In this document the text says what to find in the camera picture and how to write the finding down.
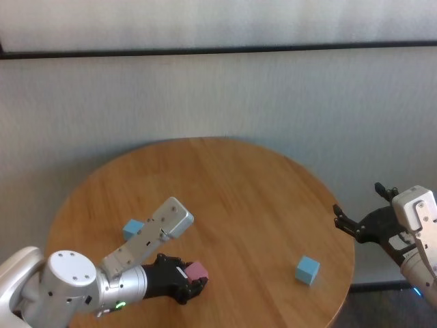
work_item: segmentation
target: wooden tabletop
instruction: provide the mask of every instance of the wooden tabletop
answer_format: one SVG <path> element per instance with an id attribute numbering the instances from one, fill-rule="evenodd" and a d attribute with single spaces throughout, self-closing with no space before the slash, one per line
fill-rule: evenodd
<path id="1" fill-rule="evenodd" d="M 160 297 L 77 316 L 72 328 L 330 325 L 354 270 L 353 240 L 334 227 L 335 199 L 302 166 L 241 141 L 166 141 L 111 161 L 65 201 L 46 255 L 71 249 L 99 263 L 124 243 L 129 219 L 147 219 L 169 196 L 195 222 L 159 252 L 199 260 L 210 275 L 202 294 L 187 305 Z M 303 255 L 321 264 L 311 287 L 294 278 Z"/>

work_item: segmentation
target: pink block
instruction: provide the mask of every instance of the pink block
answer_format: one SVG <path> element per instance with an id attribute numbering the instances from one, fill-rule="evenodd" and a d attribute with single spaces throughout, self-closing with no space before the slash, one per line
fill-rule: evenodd
<path id="1" fill-rule="evenodd" d="M 194 262 L 185 269 L 185 274 L 188 276 L 188 281 L 192 282 L 199 278 L 209 278 L 208 272 L 200 262 Z"/>

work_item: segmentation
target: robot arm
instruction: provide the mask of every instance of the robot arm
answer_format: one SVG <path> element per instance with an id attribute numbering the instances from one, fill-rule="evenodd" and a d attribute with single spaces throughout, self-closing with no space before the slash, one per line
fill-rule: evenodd
<path id="1" fill-rule="evenodd" d="M 65 328 L 77 312 L 100 317 L 164 295 L 185 304 L 203 290 L 206 277 L 189 280 L 184 270 L 190 263 L 163 254 L 154 264 L 141 264 L 193 221 L 170 197 L 136 236 L 97 267 L 74 251 L 58 251 L 47 261 L 35 247 L 19 251 L 0 266 L 0 328 Z"/>
<path id="2" fill-rule="evenodd" d="M 359 223 L 334 205 L 335 226 L 359 243 L 373 242 L 400 266 L 401 273 L 437 308 L 437 204 L 433 193 L 415 186 L 403 193 L 375 184 L 390 203 L 369 213 Z"/>

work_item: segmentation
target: light blue block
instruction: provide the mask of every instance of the light blue block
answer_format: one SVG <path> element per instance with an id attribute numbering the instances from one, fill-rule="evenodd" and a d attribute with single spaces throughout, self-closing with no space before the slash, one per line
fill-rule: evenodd
<path id="1" fill-rule="evenodd" d="M 296 268 L 295 277 L 297 280 L 306 283 L 307 285 L 311 285 L 319 272 L 320 263 L 309 258 L 307 256 L 303 256 L 300 259 L 298 267 Z"/>
<path id="2" fill-rule="evenodd" d="M 125 241 L 128 241 L 132 238 L 134 234 L 137 234 L 137 232 L 144 226 L 144 222 L 136 221 L 136 220 L 130 220 L 128 224 L 126 224 L 123 228 L 123 238 Z"/>

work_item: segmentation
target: black stripe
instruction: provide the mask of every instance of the black stripe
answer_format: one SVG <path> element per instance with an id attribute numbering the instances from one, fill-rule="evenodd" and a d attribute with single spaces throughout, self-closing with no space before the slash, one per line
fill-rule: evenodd
<path id="1" fill-rule="evenodd" d="M 398 282 L 352 284 L 349 288 L 349 292 L 378 292 L 382 290 L 401 290 L 410 288 L 412 288 L 412 286 L 406 280 L 401 280 Z"/>
<path id="2" fill-rule="evenodd" d="M 274 51 L 310 51 L 333 49 L 370 49 L 399 47 L 437 46 L 432 41 L 394 41 L 394 42 L 358 42 L 339 44 L 303 44 L 294 46 L 240 46 L 228 48 L 197 49 L 143 49 L 143 50 L 107 50 L 107 51 L 47 51 L 47 52 L 7 52 L 0 45 L 0 60 L 7 59 L 44 59 L 44 58 L 77 58 L 77 57 L 132 57 L 158 55 L 205 55 L 221 53 L 269 53 Z"/>

